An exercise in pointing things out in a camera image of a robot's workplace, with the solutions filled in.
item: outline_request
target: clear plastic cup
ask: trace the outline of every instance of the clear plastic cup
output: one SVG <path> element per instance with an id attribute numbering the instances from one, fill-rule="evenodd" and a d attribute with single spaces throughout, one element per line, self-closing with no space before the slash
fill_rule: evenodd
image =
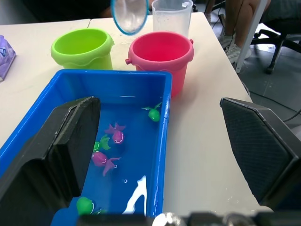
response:
<path id="1" fill-rule="evenodd" d="M 188 37 L 193 2 L 155 0 L 152 3 L 154 31 L 170 31 Z"/>

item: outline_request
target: bucket handle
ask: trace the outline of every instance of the bucket handle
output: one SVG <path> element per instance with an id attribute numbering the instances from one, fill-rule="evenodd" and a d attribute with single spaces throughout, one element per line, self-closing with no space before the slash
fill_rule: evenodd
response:
<path id="1" fill-rule="evenodd" d="M 132 60 L 131 59 L 126 59 L 126 64 L 129 65 L 132 63 Z"/>

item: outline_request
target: sneaker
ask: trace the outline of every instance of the sneaker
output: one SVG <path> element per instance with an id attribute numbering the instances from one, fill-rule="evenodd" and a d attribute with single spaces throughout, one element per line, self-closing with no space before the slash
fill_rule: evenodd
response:
<path id="1" fill-rule="evenodd" d="M 236 44 L 231 44 L 229 46 L 229 49 L 225 50 L 226 55 L 230 61 L 230 63 L 237 62 L 239 54 L 240 54 L 241 48 L 238 47 Z M 250 49 L 248 49 L 245 59 L 249 58 L 251 56 L 252 52 Z"/>
<path id="2" fill-rule="evenodd" d="M 229 47 L 231 43 L 234 43 L 234 41 L 235 41 L 235 34 L 232 37 L 232 35 L 226 35 L 225 32 L 223 32 L 218 37 L 218 41 L 220 42 L 222 48 L 225 49 L 226 47 Z"/>
<path id="3" fill-rule="evenodd" d="M 211 23 L 211 13 L 204 13 L 208 23 Z"/>

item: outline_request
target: white table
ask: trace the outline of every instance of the white table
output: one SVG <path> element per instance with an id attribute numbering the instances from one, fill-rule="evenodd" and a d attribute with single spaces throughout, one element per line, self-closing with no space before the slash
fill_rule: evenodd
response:
<path id="1" fill-rule="evenodd" d="M 25 116 L 54 74 L 62 69 L 50 55 L 60 35 L 86 28 L 90 20 L 0 26 L 0 34 L 17 53 L 6 79 L 0 82 L 0 147 Z"/>
<path id="2" fill-rule="evenodd" d="M 115 41 L 114 69 L 126 65 L 136 36 L 125 36 L 112 19 L 94 19 L 89 27 L 107 31 Z M 139 35 L 152 31 L 149 16 Z M 188 64 L 183 92 L 171 102 L 166 154 L 164 211 L 229 211 L 251 214 L 260 207 L 231 150 L 222 110 L 222 97 L 251 101 L 203 13 L 193 13 L 190 36 L 195 56 Z"/>

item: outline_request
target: gray floor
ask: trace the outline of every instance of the gray floor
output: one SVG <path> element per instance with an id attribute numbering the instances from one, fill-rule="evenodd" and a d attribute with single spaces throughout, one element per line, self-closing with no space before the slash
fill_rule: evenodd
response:
<path id="1" fill-rule="evenodd" d="M 205 5 L 197 4 L 197 9 L 199 12 L 204 12 Z M 212 27 L 218 21 L 217 14 L 218 10 L 211 14 Z M 261 28 L 267 27 L 260 24 L 258 30 Z M 216 36 L 219 36 L 222 31 L 221 23 L 217 22 L 213 31 Z M 254 103 L 272 109 L 284 120 L 294 115 L 295 112 L 272 100 L 296 111 L 301 109 L 301 54 L 285 47 L 282 48 L 274 72 L 268 75 L 264 73 L 264 69 L 271 63 L 274 49 L 273 45 L 251 46 L 252 55 L 245 60 L 244 67 L 238 76 L 251 91 Z M 287 125 L 290 128 L 301 125 L 301 115 L 289 121 Z"/>

